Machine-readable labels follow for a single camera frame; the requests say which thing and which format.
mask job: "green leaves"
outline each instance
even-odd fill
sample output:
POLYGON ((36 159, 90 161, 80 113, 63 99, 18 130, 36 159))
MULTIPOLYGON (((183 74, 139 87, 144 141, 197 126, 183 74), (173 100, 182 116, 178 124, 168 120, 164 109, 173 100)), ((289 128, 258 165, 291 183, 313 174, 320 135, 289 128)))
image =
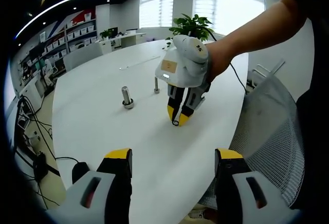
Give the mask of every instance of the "green leaves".
POLYGON ((188 35, 193 31, 193 36, 204 41, 209 37, 209 32, 203 29, 203 27, 213 32, 212 29, 208 28, 212 23, 206 17, 199 17, 198 14, 195 14, 193 18, 190 18, 184 13, 182 13, 182 15, 183 17, 173 19, 173 22, 177 25, 177 27, 171 27, 169 29, 173 32, 173 35, 188 35))
POLYGON ((186 14, 182 13, 182 15, 187 18, 188 20, 192 20, 191 17, 187 16, 186 14))

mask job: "black cable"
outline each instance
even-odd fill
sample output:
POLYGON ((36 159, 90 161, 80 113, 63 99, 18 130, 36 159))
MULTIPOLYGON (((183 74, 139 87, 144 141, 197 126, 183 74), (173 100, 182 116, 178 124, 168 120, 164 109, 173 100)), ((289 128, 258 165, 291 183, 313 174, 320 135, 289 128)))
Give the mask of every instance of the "black cable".
POLYGON ((45 124, 45 123, 43 123, 43 122, 41 122, 41 121, 38 121, 38 120, 32 120, 32 119, 30 119, 29 117, 26 117, 25 115, 21 115, 21 114, 19 114, 19 116, 22 116, 22 117, 24 117, 24 118, 26 118, 26 119, 28 119, 28 120, 30 120, 30 121, 34 121, 34 122, 38 122, 38 123, 40 123, 40 126, 48 133, 48 135, 50 136, 50 138, 52 139, 52 135, 50 134, 50 130, 52 130, 51 128, 49 128, 49 129, 47 129, 47 128, 45 128, 44 127, 44 125, 43 124, 45 124))
MULTIPOLYGON (((26 101, 25 100, 25 98, 26 97, 24 97, 24 96, 22 96, 20 99, 19 99, 19 101, 18 101, 18 103, 17 103, 17 107, 18 108, 20 108, 20 106, 21 106, 21 104, 22 104, 22 102, 23 101, 26 101)), ((15 154, 17 154, 27 165, 29 165, 33 170, 34 170, 34 167, 33 167, 33 165, 30 163, 30 162, 28 162, 22 155, 21 155, 21 153, 20 152, 18 152, 18 144, 17 144, 17 140, 18 140, 18 136, 20 136, 20 133, 19 133, 19 129, 17 129, 16 128, 16 126, 17 126, 17 124, 18 124, 18 114, 19 114, 19 111, 17 112, 17 114, 16 114, 16 120, 15 120, 15 133, 14 133, 14 148, 13 148, 13 156, 15 155, 15 154)), ((34 161, 36 158, 37 158, 37 155, 35 155, 32 151, 30 151, 29 149, 27 150, 27 151, 23 151, 32 161, 34 161)), ((57 175, 57 176, 61 176, 60 175, 60 173, 59 173, 59 171, 58 170, 56 170, 56 169, 54 169, 52 166, 50 166, 50 165, 48 165, 48 164, 46 164, 47 165, 47 169, 49 170, 49 171, 51 171, 53 174, 55 174, 55 175, 57 175)))
MULTIPOLYGON (((196 28, 201 28, 201 29, 205 29, 211 36, 212 36, 212 38, 215 40, 215 42, 217 42, 217 40, 216 40, 216 38, 215 38, 215 36, 212 34, 212 32, 207 28, 207 27, 203 27, 203 26, 197 26, 196 28)), ((237 73, 236 73, 236 71, 235 71, 235 69, 234 69, 234 67, 233 67, 233 65, 230 63, 230 66, 233 68, 233 71, 234 71, 234 73, 235 73, 235 75, 236 75, 236 77, 237 77, 237 79, 239 80, 239 82, 240 82, 240 84, 242 85, 242 87, 244 88, 244 90, 245 90, 245 93, 246 93, 246 95, 248 94, 248 92, 247 92, 247 89, 246 89, 246 87, 243 85, 243 83, 241 82, 241 80, 240 80, 240 78, 239 78, 239 76, 237 75, 237 73)))
MULTIPOLYGON (((26 96, 23 96, 23 98, 27 100, 26 103, 27 103, 29 109, 30 109, 31 112, 33 113, 34 118, 35 118, 36 120, 38 120, 38 117, 37 117, 36 114, 35 114, 34 108, 33 108, 32 104, 31 104, 30 100, 29 100, 26 96)), ((41 133, 41 136, 42 136, 43 140, 44 140, 45 143, 46 143, 46 146, 47 146, 48 149, 49 149, 49 152, 51 153, 52 157, 55 159, 55 155, 54 155, 53 152, 51 151, 51 149, 50 149, 50 147, 49 147, 49 145, 48 145, 48 143, 47 143, 45 137, 43 136, 43 133, 41 132, 41 129, 40 129, 40 127, 39 127, 38 122, 36 122, 36 125, 37 125, 37 127, 38 127, 38 129, 39 129, 39 131, 40 131, 40 133, 41 133)))
POLYGON ((41 121, 39 121, 39 120, 32 120, 30 117, 25 116, 25 115, 21 115, 21 114, 19 114, 19 116, 22 116, 22 117, 24 117, 24 118, 26 118, 26 119, 29 119, 30 121, 35 121, 35 122, 39 122, 40 124, 44 124, 44 125, 51 126, 51 125, 46 124, 46 123, 43 123, 43 122, 41 122, 41 121))
POLYGON ((40 187, 39 183, 38 183, 38 191, 40 191, 40 193, 38 193, 38 192, 35 192, 35 193, 38 194, 38 195, 40 195, 40 196, 42 196, 43 203, 45 204, 46 209, 48 209, 48 206, 47 206, 47 204, 46 204, 45 197, 44 197, 44 195, 42 194, 41 187, 40 187))
POLYGON ((78 161, 77 159, 73 158, 73 157, 66 157, 66 156, 64 156, 64 157, 56 157, 55 159, 56 159, 56 160, 57 160, 57 159, 71 159, 71 160, 74 160, 74 161, 76 161, 77 163, 79 163, 79 161, 78 161))
POLYGON ((16 154, 19 155, 19 157, 21 157, 21 159, 22 159, 26 164, 28 164, 31 168, 33 168, 33 165, 32 165, 30 162, 28 162, 28 161, 24 158, 24 156, 22 156, 21 153, 18 152, 18 150, 16 150, 15 152, 16 152, 16 154))
POLYGON ((35 192, 35 193, 37 193, 38 195, 42 196, 42 198, 45 198, 45 199, 47 199, 48 201, 53 202, 53 203, 57 204, 57 206, 59 206, 58 203, 56 203, 56 202, 53 201, 53 200, 50 200, 48 197, 45 197, 45 196, 42 194, 42 192, 41 192, 41 187, 40 187, 39 184, 38 184, 38 190, 40 190, 40 193, 39 193, 39 192, 35 192))

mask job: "potted plant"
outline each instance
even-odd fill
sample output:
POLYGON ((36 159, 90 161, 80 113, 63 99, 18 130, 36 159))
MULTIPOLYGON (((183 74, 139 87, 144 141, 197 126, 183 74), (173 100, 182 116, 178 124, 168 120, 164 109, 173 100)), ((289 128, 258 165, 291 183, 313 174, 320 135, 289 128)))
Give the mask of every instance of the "potted plant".
POLYGON ((104 30, 103 32, 99 33, 103 40, 109 39, 112 36, 112 29, 104 30))
POLYGON ((198 38, 201 42, 205 41, 209 32, 203 27, 208 27, 212 25, 212 23, 206 17, 199 17, 197 14, 194 15, 194 18, 190 18, 188 15, 182 13, 184 17, 174 18, 174 23, 177 25, 176 27, 169 28, 170 31, 173 32, 173 35, 189 35, 190 32, 195 38, 198 38))

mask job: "computer monitor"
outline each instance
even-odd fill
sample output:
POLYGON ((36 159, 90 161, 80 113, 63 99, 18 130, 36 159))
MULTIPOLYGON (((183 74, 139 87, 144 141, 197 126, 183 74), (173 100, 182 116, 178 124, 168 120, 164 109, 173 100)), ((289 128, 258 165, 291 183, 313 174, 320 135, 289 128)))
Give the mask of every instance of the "computer monitor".
POLYGON ((110 30, 112 30, 112 36, 111 38, 115 38, 118 34, 118 27, 113 27, 113 28, 110 28, 110 30))

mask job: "oval table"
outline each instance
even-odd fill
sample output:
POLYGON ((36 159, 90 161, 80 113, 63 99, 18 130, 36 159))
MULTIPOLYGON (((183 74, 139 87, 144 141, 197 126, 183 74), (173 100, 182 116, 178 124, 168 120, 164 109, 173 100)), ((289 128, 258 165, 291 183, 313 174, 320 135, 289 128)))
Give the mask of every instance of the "oval table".
MULTIPOLYGON (((154 72, 165 46, 164 40, 153 41, 95 58, 61 76, 54 93, 56 157, 74 157, 96 170, 108 152, 133 150, 131 224, 177 224, 189 213, 214 177, 215 148, 231 143, 244 98, 229 67, 190 120, 172 125, 167 84, 159 80, 160 93, 154 93, 154 72), (133 109, 122 106, 122 86, 129 88, 133 109)), ((245 84, 248 54, 232 64, 245 84)), ((67 189, 75 162, 57 163, 67 189)))

